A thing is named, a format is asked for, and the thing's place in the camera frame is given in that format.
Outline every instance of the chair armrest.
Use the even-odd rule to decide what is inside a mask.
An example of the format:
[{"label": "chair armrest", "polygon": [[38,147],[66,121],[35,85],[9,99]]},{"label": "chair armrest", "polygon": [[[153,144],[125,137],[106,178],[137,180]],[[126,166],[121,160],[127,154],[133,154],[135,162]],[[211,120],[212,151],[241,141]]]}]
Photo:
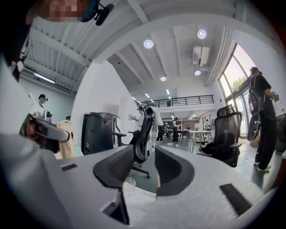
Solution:
[{"label": "chair armrest", "polygon": [[117,132],[111,132],[112,135],[116,135],[117,137],[126,137],[126,134],[122,134],[122,133],[117,133]]},{"label": "chair armrest", "polygon": [[229,148],[237,149],[237,148],[239,148],[241,145],[242,145],[242,143],[237,142],[237,143],[234,143],[234,144],[230,145]]}]

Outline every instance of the mesh chair back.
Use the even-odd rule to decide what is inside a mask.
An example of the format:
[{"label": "mesh chair back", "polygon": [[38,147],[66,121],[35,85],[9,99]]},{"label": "mesh chair back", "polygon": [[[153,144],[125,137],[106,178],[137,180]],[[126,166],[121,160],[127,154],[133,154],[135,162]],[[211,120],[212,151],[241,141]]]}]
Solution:
[{"label": "mesh chair back", "polygon": [[242,119],[241,112],[235,112],[232,105],[229,105],[219,109],[217,116],[214,121],[214,141],[218,144],[226,143],[227,145],[238,142]]},{"label": "mesh chair back", "polygon": [[138,163],[143,163],[147,160],[147,142],[148,135],[152,127],[152,123],[154,121],[154,114],[152,109],[149,107],[144,111],[144,121],[141,127],[141,131],[135,137],[134,144],[134,160]]}]

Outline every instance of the table leg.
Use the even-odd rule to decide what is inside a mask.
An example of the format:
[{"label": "table leg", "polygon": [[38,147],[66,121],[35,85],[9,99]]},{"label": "table leg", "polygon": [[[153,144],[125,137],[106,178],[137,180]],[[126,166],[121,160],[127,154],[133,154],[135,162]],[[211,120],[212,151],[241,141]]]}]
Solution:
[{"label": "table leg", "polygon": [[195,143],[196,143],[196,134],[193,133],[192,145],[191,145],[191,153],[193,153],[193,149],[194,149],[194,147],[195,147]]}]

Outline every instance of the white desk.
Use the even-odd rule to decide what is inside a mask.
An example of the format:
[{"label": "white desk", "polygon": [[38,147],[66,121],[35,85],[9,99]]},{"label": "white desk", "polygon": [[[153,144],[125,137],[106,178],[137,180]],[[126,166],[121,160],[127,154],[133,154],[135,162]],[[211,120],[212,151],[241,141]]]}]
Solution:
[{"label": "white desk", "polygon": [[192,136],[192,142],[191,142],[191,146],[190,146],[190,151],[191,153],[193,153],[193,149],[195,147],[195,143],[196,143],[196,135],[195,133],[207,133],[207,140],[208,142],[210,142],[210,133],[214,133],[214,131],[189,131],[190,133],[193,134]]}]

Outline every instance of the sneaker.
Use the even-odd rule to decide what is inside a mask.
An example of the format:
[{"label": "sneaker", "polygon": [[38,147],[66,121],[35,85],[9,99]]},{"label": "sneaker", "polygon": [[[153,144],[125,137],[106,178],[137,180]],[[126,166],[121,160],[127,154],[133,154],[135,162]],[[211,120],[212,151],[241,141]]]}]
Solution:
[{"label": "sneaker", "polygon": [[257,167],[257,171],[269,172],[270,168],[271,168],[271,165],[268,165],[265,170],[261,170],[261,169],[259,169],[259,168]]}]

